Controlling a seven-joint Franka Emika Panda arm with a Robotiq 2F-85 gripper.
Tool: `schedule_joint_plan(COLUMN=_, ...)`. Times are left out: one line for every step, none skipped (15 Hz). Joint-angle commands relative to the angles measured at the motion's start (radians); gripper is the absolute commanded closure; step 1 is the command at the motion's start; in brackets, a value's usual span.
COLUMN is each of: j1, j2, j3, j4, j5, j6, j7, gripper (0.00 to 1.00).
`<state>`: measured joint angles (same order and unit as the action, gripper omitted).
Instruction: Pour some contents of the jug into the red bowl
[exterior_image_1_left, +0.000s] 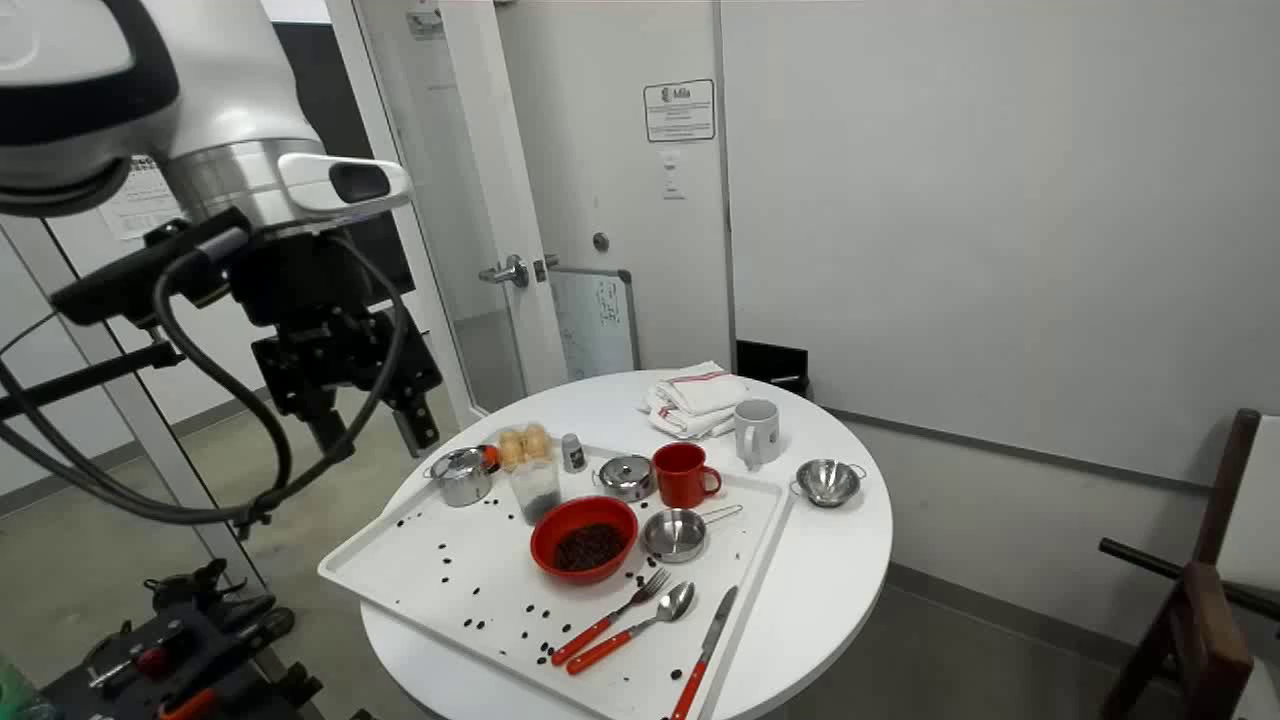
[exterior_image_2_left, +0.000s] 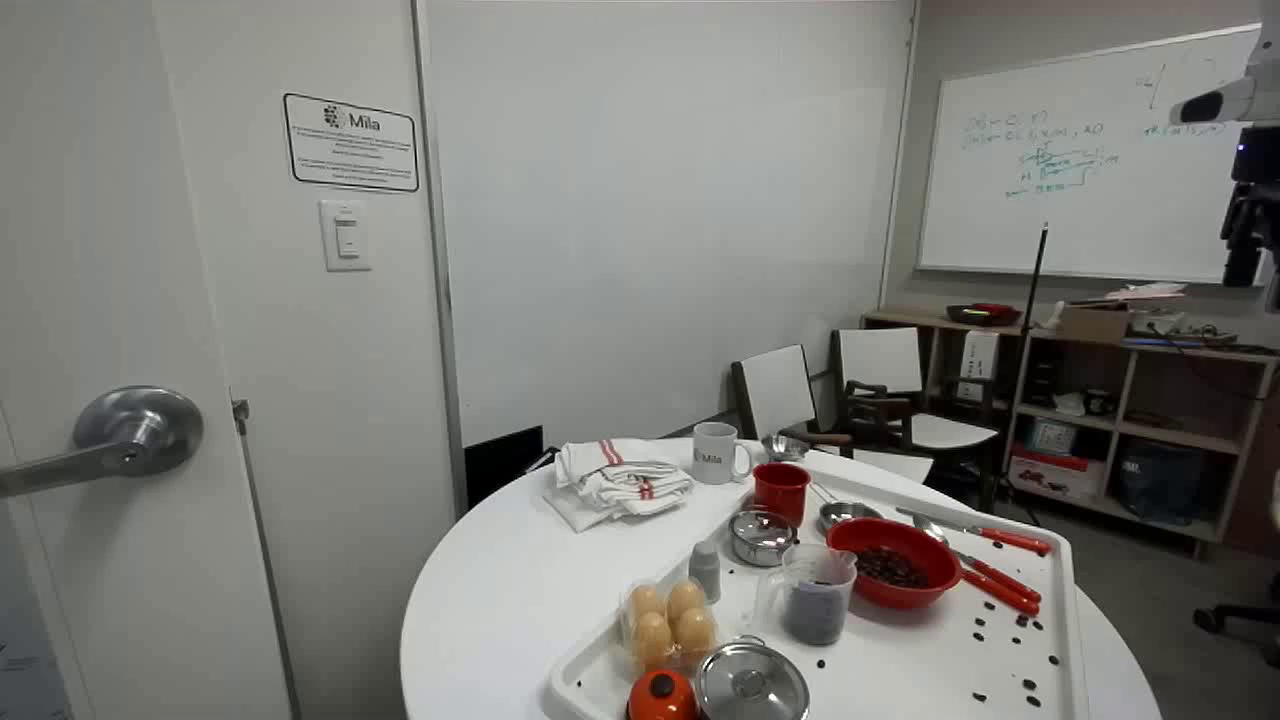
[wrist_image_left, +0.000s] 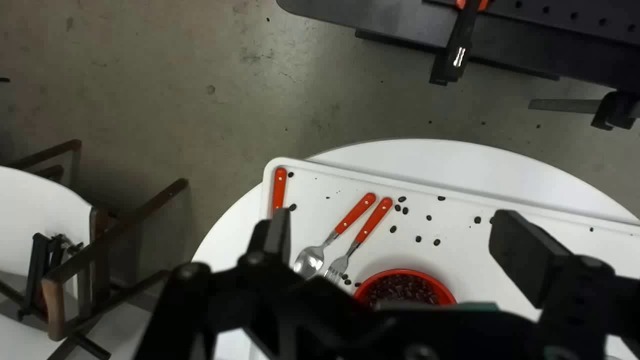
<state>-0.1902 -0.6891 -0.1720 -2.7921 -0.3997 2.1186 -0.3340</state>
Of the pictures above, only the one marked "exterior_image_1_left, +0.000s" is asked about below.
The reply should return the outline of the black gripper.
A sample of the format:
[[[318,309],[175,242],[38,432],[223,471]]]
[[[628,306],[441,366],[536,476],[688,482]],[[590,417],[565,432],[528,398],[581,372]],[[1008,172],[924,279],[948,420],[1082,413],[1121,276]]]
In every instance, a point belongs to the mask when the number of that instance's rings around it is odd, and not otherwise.
[[[263,328],[254,355],[275,399],[314,399],[339,385],[371,389],[384,362],[397,362],[384,398],[407,454],[421,457],[441,442],[428,393],[443,375],[399,309],[399,288],[368,273],[338,232],[249,250],[231,264],[228,288],[249,319]],[[356,454],[338,407],[314,407],[303,424],[330,459]]]

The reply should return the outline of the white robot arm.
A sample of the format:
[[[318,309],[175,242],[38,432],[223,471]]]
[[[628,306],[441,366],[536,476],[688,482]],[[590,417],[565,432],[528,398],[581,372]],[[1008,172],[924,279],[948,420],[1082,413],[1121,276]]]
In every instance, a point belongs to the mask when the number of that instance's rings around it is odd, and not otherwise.
[[[254,355],[281,413],[344,442],[334,393],[393,407],[407,446],[441,424],[441,368],[393,309],[351,224],[413,201],[397,159],[330,150],[262,0],[4,0],[0,196],[11,216],[76,216],[152,159],[190,232],[52,297],[76,323],[152,323],[168,297],[228,292],[263,334]]]

